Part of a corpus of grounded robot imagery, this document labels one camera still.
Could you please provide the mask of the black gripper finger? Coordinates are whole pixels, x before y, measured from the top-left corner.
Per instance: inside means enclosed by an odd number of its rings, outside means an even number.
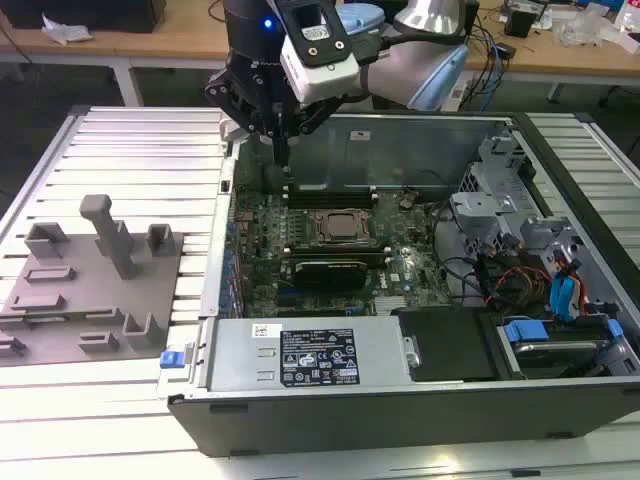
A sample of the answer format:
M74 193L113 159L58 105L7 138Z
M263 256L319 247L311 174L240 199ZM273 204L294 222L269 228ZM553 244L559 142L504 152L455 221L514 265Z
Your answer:
M272 157L282 166L282 125L274 111L274 102L263 74L238 77L214 75L205 88L213 100L239 127L271 141Z
M282 116L283 146L281 165L287 166L290 157L290 141L299 136L309 135L334 114L340 106L340 98L334 97L315 102L307 107L285 110Z

